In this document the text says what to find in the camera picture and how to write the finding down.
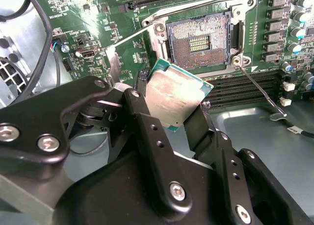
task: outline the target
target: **mounting hole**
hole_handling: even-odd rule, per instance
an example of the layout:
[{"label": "mounting hole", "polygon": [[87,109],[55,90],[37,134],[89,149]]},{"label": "mounting hole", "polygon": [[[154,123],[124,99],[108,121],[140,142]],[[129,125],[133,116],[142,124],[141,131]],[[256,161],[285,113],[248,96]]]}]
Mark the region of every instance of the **mounting hole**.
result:
[{"label": "mounting hole", "polygon": [[248,6],[252,6],[254,4],[254,1],[253,0],[249,0],[248,2],[247,2],[247,5]]},{"label": "mounting hole", "polygon": [[234,175],[234,177],[235,177],[236,180],[240,180],[239,175],[237,175],[236,173],[233,173],[233,175]]},{"label": "mounting hole", "polygon": [[108,117],[108,120],[110,122],[113,122],[116,118],[117,118],[117,115],[115,113],[110,113],[109,117]]},{"label": "mounting hole", "polygon": [[104,88],[106,87],[105,83],[101,80],[95,80],[95,84],[98,86],[98,87],[101,87],[101,88]]},{"label": "mounting hole", "polygon": [[156,125],[151,125],[151,129],[152,129],[152,130],[157,130],[158,128],[157,128]]},{"label": "mounting hole", "polygon": [[160,148],[163,148],[165,145],[162,143],[162,141],[157,141],[156,145]]},{"label": "mounting hole", "polygon": [[12,94],[9,94],[9,95],[8,95],[8,99],[9,99],[9,100],[14,99],[13,95],[12,95]]},{"label": "mounting hole", "polygon": [[232,163],[234,166],[237,166],[237,163],[236,163],[234,160],[231,160],[231,163]]}]

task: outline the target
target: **black plastic part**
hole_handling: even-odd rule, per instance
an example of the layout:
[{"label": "black plastic part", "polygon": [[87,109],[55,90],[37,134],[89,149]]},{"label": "black plastic part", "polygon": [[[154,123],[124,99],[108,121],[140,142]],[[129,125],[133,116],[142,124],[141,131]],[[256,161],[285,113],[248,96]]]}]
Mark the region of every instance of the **black plastic part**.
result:
[{"label": "black plastic part", "polygon": [[[56,174],[69,152],[64,124],[69,123],[71,129],[87,103],[110,92],[106,83],[101,88],[95,80],[98,78],[84,77],[1,109],[1,125],[16,127],[20,136],[11,142],[0,142],[0,172],[34,178],[49,178]],[[44,135],[57,138],[59,148],[53,152],[39,149],[37,141]]]},{"label": "black plastic part", "polygon": [[[215,172],[178,156],[174,162],[192,186],[193,196],[189,213],[174,224],[219,224]],[[168,224],[151,205],[148,183],[141,156],[133,150],[71,186],[57,204],[53,225]]]}]

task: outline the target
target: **electronic component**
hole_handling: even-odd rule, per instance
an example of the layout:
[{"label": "electronic component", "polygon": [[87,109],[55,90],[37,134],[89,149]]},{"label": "electronic component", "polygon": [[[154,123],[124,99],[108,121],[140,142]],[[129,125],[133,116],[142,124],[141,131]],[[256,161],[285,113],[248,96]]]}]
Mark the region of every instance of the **electronic component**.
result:
[{"label": "electronic component", "polygon": [[278,59],[278,55],[276,53],[263,55],[263,60],[265,62],[273,62]]},{"label": "electronic component", "polygon": [[305,89],[305,90],[311,90],[312,87],[313,87],[313,84],[312,83],[308,83],[306,81],[303,81],[302,82],[302,87]]},{"label": "electronic component", "polygon": [[107,7],[107,5],[106,5],[105,3],[101,3],[101,4],[100,4],[100,8],[101,8],[101,11],[102,11],[103,13],[109,12],[108,7]]},{"label": "electronic component", "polygon": [[293,99],[293,95],[294,95],[294,92],[293,91],[289,91],[289,92],[287,92],[287,91],[283,91],[283,97],[285,98],[285,99]]},{"label": "electronic component", "polygon": [[284,90],[287,92],[293,91],[295,89],[295,84],[283,82],[283,85],[284,85]]},{"label": "electronic component", "polygon": [[269,31],[280,30],[281,26],[288,23],[288,19],[273,20],[266,23],[266,29]]},{"label": "electronic component", "polygon": [[268,11],[267,16],[270,19],[282,18],[283,14],[289,11],[290,11],[290,7],[271,9]]},{"label": "electronic component", "polygon": [[303,76],[304,80],[308,83],[313,83],[314,82],[314,75],[310,72],[307,72],[304,76]]},{"label": "electronic component", "polygon": [[293,19],[297,22],[300,23],[305,23],[307,22],[309,19],[311,18],[311,14],[310,13],[305,13],[305,12],[297,12]]},{"label": "electronic component", "polygon": [[211,84],[159,59],[148,76],[145,100],[151,115],[176,131],[212,89]]},{"label": "electronic component", "polygon": [[230,61],[230,12],[167,23],[174,64],[190,70]]},{"label": "electronic component", "polygon": [[279,32],[267,33],[267,34],[265,34],[265,40],[267,42],[275,42],[275,41],[278,41],[280,39],[280,36],[284,35],[284,34],[285,34],[284,30],[279,31]]},{"label": "electronic component", "polygon": [[290,35],[295,36],[298,39],[301,39],[305,36],[305,30],[299,27],[295,27],[294,29],[292,29]]},{"label": "electronic component", "polygon": [[277,7],[285,5],[286,1],[288,0],[269,0],[269,6],[271,7]]},{"label": "electronic component", "polygon": [[63,60],[62,60],[62,63],[63,63],[63,65],[64,65],[64,68],[65,68],[65,70],[67,71],[67,72],[71,72],[71,71],[74,71],[75,69],[74,69],[74,66],[73,66],[73,64],[72,64],[72,61],[71,61],[71,59],[70,58],[64,58]]},{"label": "electronic component", "polygon": [[275,44],[265,44],[264,45],[264,50],[266,52],[274,52],[274,51],[278,50],[278,46],[279,46],[278,43],[275,43]]},{"label": "electronic component", "polygon": [[110,22],[109,26],[110,26],[111,29],[117,28],[116,23],[114,23],[114,22]]},{"label": "electronic component", "polygon": [[82,34],[82,35],[78,35],[75,40],[77,41],[79,46],[85,46],[86,42],[88,41],[87,35],[86,34]]},{"label": "electronic component", "polygon": [[296,5],[303,8],[309,8],[313,5],[313,0],[297,0]]},{"label": "electronic component", "polygon": [[306,31],[306,35],[314,35],[314,27],[309,27]]},{"label": "electronic component", "polygon": [[299,53],[302,50],[301,45],[297,43],[291,43],[288,45],[288,51],[293,52],[293,53]]},{"label": "electronic component", "polygon": [[284,62],[281,65],[281,68],[284,69],[285,72],[292,72],[292,65],[290,65],[288,62]]},{"label": "electronic component", "polygon": [[291,103],[292,103],[292,100],[291,100],[291,99],[285,99],[285,98],[283,98],[283,97],[279,98],[279,100],[280,100],[280,104],[281,104],[282,106],[290,106]]}]

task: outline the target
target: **capacitor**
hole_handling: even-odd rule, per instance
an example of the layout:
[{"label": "capacitor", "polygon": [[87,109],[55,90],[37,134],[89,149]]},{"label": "capacitor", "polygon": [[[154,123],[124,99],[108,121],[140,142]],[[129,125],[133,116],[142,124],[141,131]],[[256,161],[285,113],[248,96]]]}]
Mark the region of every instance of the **capacitor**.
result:
[{"label": "capacitor", "polygon": [[312,0],[298,0],[296,2],[296,5],[303,7],[303,8],[309,8],[313,5]]},{"label": "capacitor", "polygon": [[64,53],[68,53],[70,51],[70,48],[67,45],[61,45],[61,51]]},{"label": "capacitor", "polygon": [[301,39],[305,36],[305,30],[303,30],[299,27],[296,27],[296,28],[292,29],[290,34],[291,34],[291,36],[295,36],[296,38]]},{"label": "capacitor", "polygon": [[302,49],[301,45],[298,45],[297,43],[291,43],[288,46],[288,51],[293,52],[293,53],[299,53],[301,49]]},{"label": "capacitor", "polygon": [[314,75],[312,75],[312,73],[308,72],[306,73],[303,78],[305,79],[306,82],[308,83],[313,83],[314,82]]},{"label": "capacitor", "polygon": [[306,81],[303,81],[303,82],[302,82],[302,87],[303,87],[305,90],[311,90],[311,89],[312,89],[312,86],[313,86],[313,84],[310,84],[310,83],[308,83],[308,82],[306,82]]},{"label": "capacitor", "polygon": [[76,51],[75,51],[75,56],[76,57],[82,57],[82,52],[83,52],[83,48],[79,47]]},{"label": "capacitor", "polygon": [[290,65],[288,62],[284,62],[281,65],[281,68],[284,69],[285,72],[292,72],[292,65]]},{"label": "capacitor", "polygon": [[300,23],[305,23],[307,22],[309,19],[310,19],[311,15],[310,13],[305,13],[305,12],[297,12],[293,19],[297,22],[300,22]]}]

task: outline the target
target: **metal rod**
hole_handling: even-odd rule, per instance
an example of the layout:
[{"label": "metal rod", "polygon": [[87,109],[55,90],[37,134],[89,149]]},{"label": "metal rod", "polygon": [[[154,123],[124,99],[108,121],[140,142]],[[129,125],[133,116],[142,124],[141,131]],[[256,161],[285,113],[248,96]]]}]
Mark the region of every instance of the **metal rod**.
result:
[{"label": "metal rod", "polygon": [[284,117],[287,116],[287,114],[279,107],[276,105],[276,103],[268,96],[268,94],[265,92],[265,90],[260,87],[259,84],[257,84],[257,82],[242,68],[240,67],[241,71],[243,74],[246,75],[246,77],[249,78],[249,80],[261,91],[261,93],[264,95],[264,97],[266,98],[267,102],[272,105],[273,108],[275,108],[279,113],[281,113]]}]

